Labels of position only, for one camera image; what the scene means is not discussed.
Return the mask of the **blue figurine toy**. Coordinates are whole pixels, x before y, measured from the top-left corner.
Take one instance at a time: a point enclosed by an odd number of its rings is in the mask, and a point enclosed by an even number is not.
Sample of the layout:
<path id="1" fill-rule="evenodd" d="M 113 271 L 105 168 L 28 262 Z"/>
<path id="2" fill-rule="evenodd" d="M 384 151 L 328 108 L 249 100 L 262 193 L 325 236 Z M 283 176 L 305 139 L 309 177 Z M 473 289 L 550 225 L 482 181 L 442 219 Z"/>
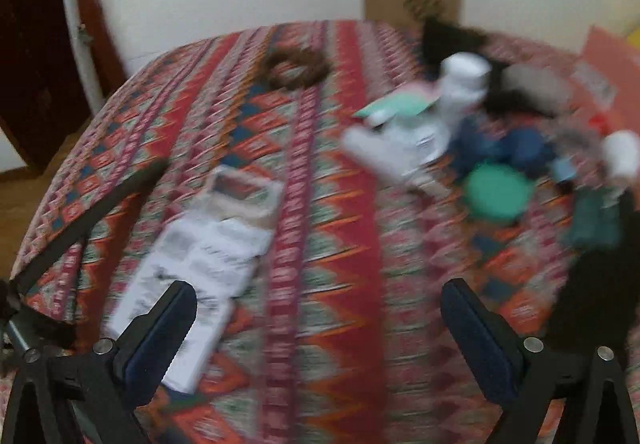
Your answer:
<path id="1" fill-rule="evenodd" d="M 553 145 L 536 127 L 516 126 L 498 134 L 489 128 L 488 122 L 475 117 L 462 120 L 448 152 L 451 166 L 460 178 L 480 164 L 497 163 L 536 179 L 556 158 Z"/>

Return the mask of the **green pink refill pouch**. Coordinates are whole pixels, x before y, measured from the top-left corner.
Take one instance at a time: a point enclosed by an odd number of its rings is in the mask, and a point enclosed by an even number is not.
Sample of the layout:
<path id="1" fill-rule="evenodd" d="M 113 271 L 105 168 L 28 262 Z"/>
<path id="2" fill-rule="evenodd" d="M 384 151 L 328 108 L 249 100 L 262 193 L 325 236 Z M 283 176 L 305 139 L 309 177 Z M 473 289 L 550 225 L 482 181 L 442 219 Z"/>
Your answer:
<path id="1" fill-rule="evenodd" d="M 352 114 L 357 120 L 374 126 L 393 118 L 414 118 L 431 108 L 438 100 L 439 92 L 434 87 L 419 83 L 399 86 L 387 95 L 372 100 Z"/>

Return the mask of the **white pill bottle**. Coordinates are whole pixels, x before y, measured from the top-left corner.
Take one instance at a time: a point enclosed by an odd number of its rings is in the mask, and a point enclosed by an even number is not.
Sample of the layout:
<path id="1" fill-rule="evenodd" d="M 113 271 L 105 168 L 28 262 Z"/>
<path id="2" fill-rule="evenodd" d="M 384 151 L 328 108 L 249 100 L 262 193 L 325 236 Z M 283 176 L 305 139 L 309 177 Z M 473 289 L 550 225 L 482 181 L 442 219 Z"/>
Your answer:
<path id="1" fill-rule="evenodd" d="M 457 118 L 485 98 L 491 76 L 487 59 L 470 52 L 456 52 L 442 60 L 438 107 L 444 117 Z"/>

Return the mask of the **black tripod leg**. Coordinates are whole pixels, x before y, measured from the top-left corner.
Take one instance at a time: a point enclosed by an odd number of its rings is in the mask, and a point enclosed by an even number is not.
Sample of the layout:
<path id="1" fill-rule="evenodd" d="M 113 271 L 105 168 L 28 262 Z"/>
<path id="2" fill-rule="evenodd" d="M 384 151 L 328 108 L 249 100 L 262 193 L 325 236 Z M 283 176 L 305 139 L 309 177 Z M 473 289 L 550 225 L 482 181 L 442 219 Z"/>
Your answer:
<path id="1" fill-rule="evenodd" d="M 9 281 L 1 280 L 1 349 L 25 353 L 29 339 L 49 341 L 62 349 L 71 349 L 75 327 L 52 319 L 28 306 L 23 297 L 44 273 L 78 241 L 87 241 L 90 231 L 107 213 L 134 193 L 151 190 L 163 176 L 169 161 L 156 159 L 130 175 L 71 221 L 21 271 Z"/>

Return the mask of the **white paper booklet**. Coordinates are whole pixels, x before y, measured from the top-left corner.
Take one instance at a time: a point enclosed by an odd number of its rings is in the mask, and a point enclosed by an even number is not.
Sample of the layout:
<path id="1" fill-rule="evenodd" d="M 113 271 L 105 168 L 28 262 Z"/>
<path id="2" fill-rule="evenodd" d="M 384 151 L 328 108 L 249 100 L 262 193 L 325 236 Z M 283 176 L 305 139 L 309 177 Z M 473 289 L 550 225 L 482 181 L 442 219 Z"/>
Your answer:
<path id="1" fill-rule="evenodd" d="M 189 282 L 198 312 L 163 383 L 192 393 L 239 297 L 269 249 L 282 196 L 277 179 L 222 164 L 163 227 L 142 259 L 107 323 L 122 334 L 134 316 L 149 312 L 171 282 Z"/>

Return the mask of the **green round lid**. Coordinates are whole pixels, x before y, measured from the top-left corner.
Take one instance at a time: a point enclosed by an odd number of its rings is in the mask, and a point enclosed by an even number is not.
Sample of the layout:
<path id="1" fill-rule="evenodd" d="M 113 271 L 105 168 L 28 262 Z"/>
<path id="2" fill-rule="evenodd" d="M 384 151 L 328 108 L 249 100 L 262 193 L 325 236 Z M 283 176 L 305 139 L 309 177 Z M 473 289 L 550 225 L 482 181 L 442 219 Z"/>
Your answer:
<path id="1" fill-rule="evenodd" d="M 475 167 L 462 183 L 463 201 L 474 219 L 510 225 L 526 211 L 534 182 L 503 164 Z"/>

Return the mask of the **red patterned tablecloth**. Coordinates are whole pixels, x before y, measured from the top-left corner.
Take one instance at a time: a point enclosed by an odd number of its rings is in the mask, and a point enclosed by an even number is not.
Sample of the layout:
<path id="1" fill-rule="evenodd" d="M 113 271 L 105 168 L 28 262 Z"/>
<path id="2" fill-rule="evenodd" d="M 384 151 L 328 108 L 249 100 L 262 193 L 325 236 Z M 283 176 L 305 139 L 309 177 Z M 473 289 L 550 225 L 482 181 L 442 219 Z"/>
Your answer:
<path id="1" fill-rule="evenodd" d="M 346 157 L 352 114 L 426 76 L 422 35 L 372 21 L 263 26 L 156 58 L 92 120 L 27 230 L 13 278 L 71 221 L 146 164 L 151 190 L 107 213 L 23 297 L 75 327 L 85 353 L 163 227 L 222 164 L 283 184 L 274 236 L 192 393 L 157 386 L 134 414 L 145 443 L 489 443 L 502 409 L 488 402 L 440 314 L 462 278 L 522 338 L 561 352 L 610 348 L 639 434 L 639 133 L 587 117 L 570 77 L 579 56 L 502 34 L 485 55 L 552 71 L 573 96 L 557 118 L 493 117 L 482 102 L 444 117 L 498 134 L 533 126 L 556 158 L 513 224 L 474 219 L 448 152 L 437 187 L 390 185 Z M 258 76 L 273 49 L 323 52 L 331 73 L 308 89 Z"/>

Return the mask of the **white plastic packet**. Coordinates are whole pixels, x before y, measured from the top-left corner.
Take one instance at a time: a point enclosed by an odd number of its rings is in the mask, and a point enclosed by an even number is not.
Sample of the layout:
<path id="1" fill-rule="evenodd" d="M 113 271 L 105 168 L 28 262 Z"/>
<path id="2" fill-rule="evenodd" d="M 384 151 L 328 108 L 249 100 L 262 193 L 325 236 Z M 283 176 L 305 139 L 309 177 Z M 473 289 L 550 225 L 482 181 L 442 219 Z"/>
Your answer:
<path id="1" fill-rule="evenodd" d="M 431 166 L 442 159 L 450 141 L 439 119 L 411 124 L 391 119 L 377 130 L 367 125 L 347 127 L 340 137 L 346 157 L 381 181 L 406 188 L 437 187 Z"/>

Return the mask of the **white pipe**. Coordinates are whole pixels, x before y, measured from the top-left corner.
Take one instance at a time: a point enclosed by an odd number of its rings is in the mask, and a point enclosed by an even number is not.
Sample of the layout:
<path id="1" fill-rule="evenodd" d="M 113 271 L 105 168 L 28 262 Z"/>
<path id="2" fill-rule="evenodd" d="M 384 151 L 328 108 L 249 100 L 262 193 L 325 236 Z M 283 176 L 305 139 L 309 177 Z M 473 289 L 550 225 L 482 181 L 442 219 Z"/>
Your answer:
<path id="1" fill-rule="evenodd" d="M 78 0 L 63 0 L 63 8 L 79 80 L 91 115 L 95 117 L 103 108 L 105 98 L 91 55 L 91 37 L 81 21 Z"/>

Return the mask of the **black cloth item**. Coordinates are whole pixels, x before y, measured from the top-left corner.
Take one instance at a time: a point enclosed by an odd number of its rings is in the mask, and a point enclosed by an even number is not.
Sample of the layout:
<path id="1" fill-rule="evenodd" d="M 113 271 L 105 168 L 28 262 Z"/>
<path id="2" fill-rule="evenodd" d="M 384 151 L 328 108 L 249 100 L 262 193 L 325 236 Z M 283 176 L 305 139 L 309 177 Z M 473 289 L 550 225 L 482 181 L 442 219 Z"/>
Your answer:
<path id="1" fill-rule="evenodd" d="M 488 115 L 557 118 L 570 110 L 570 86 L 544 68 L 508 63 L 485 55 L 487 34 L 428 17 L 422 29 L 426 76 L 451 87 L 480 92 Z"/>

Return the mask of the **brown scrunchie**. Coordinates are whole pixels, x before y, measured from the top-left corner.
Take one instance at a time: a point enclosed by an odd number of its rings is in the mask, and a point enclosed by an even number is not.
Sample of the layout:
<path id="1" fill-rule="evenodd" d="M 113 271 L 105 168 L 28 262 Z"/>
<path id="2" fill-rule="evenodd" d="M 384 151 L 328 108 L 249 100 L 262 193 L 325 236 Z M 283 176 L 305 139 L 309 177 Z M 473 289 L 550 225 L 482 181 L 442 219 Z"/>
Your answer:
<path id="1" fill-rule="evenodd" d="M 311 48 L 273 49 L 259 63 L 258 76 L 271 89 L 308 89 L 326 79 L 332 66 L 323 52 Z"/>

